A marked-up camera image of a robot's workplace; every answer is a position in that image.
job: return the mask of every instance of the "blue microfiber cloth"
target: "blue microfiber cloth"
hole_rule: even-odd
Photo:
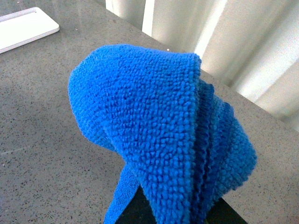
[[[139,186],[158,224],[201,224],[251,174],[255,151],[233,108],[199,79],[200,63],[192,53],[122,44],[95,50],[71,73],[83,135],[125,161],[105,224]]]

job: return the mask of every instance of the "gray countertop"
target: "gray countertop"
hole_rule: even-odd
[[[123,166],[88,142],[72,115],[69,74],[92,50],[166,47],[95,0],[0,0],[0,16],[40,7],[60,32],[0,55],[0,223],[102,223]],[[258,165],[224,199],[249,224],[299,223],[299,133],[203,73],[229,102]]]

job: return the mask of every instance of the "quartz countertop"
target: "quartz countertop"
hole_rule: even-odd
[[[123,167],[80,133],[70,72],[105,44],[166,50],[99,1],[0,0],[0,16],[39,7],[60,31],[0,54],[0,223],[102,223]],[[249,224],[299,223],[299,133],[202,72],[235,108],[258,165],[224,196]]]

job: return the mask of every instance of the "white tray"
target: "white tray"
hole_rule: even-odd
[[[59,31],[59,25],[34,7],[0,17],[0,54]]]

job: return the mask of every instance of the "curtain fold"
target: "curtain fold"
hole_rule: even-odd
[[[299,130],[299,2],[106,0],[106,7]]]

